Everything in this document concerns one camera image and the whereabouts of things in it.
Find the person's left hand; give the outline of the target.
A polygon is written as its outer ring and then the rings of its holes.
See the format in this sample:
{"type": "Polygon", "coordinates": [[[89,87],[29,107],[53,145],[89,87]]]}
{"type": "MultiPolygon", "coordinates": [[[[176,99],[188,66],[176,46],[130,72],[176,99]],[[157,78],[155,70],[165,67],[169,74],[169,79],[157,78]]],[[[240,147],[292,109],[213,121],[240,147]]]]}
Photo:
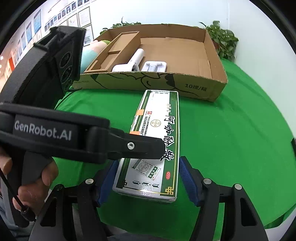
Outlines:
{"type": "MultiPolygon", "coordinates": [[[[41,178],[31,184],[20,186],[18,189],[19,200],[23,205],[30,207],[35,215],[39,215],[48,196],[49,188],[59,174],[58,166],[54,159],[50,157],[48,160],[49,164],[43,169],[41,178]]],[[[11,171],[12,165],[11,157],[1,148],[1,170],[4,175],[11,171]]],[[[21,211],[21,206],[14,197],[12,201],[15,209],[21,211]]]]}

